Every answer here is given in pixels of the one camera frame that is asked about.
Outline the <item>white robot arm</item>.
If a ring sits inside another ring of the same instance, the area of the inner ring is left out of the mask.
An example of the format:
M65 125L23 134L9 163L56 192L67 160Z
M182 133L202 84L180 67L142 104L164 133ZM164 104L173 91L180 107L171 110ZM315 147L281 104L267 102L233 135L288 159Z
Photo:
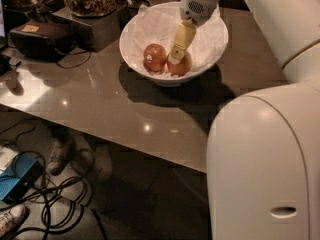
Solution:
M212 240L320 240L320 0L244 1L288 82L213 121Z

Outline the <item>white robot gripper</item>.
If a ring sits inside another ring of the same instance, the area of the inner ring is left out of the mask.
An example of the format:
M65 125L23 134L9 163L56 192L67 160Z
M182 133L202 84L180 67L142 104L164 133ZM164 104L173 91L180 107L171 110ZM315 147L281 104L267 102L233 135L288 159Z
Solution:
M220 0L180 0L180 17L182 21L176 30L168 60L179 64L191 45L197 26L206 23L212 16Z

